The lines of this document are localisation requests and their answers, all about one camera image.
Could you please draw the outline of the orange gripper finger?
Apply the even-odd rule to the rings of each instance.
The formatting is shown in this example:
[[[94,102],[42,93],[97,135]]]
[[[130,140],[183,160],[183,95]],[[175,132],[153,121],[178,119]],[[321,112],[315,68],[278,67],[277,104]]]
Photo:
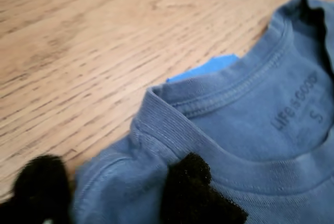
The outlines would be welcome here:
[[[333,75],[333,1],[301,0],[301,3],[307,11],[306,21],[319,29],[324,65]]]

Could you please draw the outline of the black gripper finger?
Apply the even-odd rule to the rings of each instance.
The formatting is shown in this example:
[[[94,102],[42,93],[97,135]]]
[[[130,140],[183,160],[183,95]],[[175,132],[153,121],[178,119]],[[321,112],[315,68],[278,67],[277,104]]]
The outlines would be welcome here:
[[[169,168],[162,194],[163,223],[245,223],[248,213],[211,185],[210,167],[189,153]]]
[[[1,223],[72,223],[71,198],[61,157],[37,156],[22,167],[11,197],[1,202]]]

